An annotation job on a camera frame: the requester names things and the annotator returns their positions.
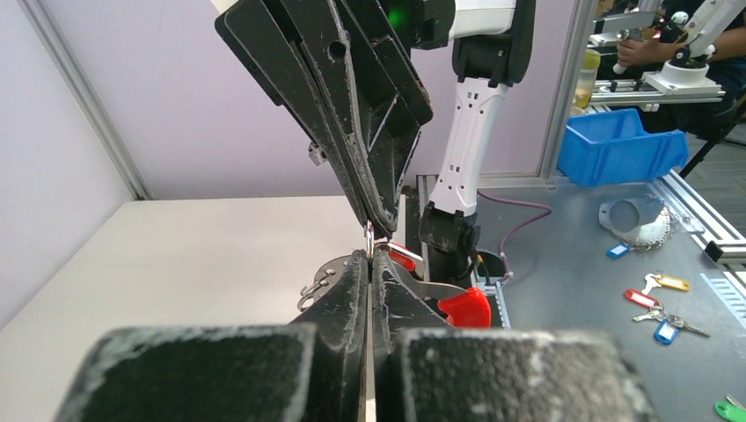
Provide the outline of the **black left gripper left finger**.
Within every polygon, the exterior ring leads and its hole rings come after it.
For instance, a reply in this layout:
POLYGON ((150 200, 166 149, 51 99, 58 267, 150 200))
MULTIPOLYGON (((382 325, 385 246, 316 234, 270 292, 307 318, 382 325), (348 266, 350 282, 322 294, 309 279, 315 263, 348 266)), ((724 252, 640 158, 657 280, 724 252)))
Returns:
POLYGON ((369 260, 287 324, 132 326, 92 346, 59 421, 362 421, 369 260))

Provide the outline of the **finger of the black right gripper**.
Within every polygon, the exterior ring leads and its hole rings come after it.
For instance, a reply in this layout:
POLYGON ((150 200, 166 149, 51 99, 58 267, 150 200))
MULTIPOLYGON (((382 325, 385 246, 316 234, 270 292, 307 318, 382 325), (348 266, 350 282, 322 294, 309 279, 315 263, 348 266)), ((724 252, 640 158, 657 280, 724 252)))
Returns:
POLYGON ((380 236, 397 227, 399 191, 421 126, 433 111, 409 52, 380 1, 332 1, 350 46, 332 44, 330 56, 352 63, 351 92, 359 120, 355 168, 369 206, 369 222, 380 236))
POLYGON ((352 148, 359 120, 352 63, 328 48, 350 46, 332 1, 216 1, 214 28, 277 106, 285 107, 325 154, 357 221, 369 206, 352 148))

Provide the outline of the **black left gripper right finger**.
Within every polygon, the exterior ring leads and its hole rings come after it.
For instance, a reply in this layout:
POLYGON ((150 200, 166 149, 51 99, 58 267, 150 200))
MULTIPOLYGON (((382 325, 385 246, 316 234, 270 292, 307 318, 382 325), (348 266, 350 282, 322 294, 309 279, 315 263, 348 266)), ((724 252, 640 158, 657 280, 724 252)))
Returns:
POLYGON ((640 372, 602 331, 458 329, 371 262, 380 421, 656 421, 640 372))

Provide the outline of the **key with red tag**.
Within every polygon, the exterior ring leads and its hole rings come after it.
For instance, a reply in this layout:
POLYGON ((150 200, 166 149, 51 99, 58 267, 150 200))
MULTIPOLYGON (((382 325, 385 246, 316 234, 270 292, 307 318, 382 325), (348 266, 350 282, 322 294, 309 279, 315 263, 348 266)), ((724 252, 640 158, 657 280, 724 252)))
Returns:
POLYGON ((375 246, 377 249, 385 251, 393 262, 413 274, 415 278, 420 280, 423 278, 425 262, 420 255, 390 240, 376 241, 375 246))

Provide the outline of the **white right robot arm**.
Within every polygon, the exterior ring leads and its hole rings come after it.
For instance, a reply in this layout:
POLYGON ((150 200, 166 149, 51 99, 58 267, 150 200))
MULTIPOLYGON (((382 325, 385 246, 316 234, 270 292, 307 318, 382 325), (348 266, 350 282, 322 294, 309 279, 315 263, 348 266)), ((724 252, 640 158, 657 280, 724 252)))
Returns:
POLYGON ((357 220, 397 228, 399 195, 434 116, 411 58, 450 47, 455 103, 421 216, 426 278, 469 287, 478 266, 477 191, 494 120, 527 71, 532 1, 218 1, 217 34, 329 164, 357 220))

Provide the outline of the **person's hand in background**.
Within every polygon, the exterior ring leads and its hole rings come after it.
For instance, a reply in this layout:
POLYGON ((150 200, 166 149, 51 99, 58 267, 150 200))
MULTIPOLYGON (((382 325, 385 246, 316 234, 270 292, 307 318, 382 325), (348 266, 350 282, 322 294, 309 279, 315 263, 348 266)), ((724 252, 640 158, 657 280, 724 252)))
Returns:
POLYGON ((623 40, 618 43, 618 64, 637 67, 668 60, 665 46, 655 40, 623 40))

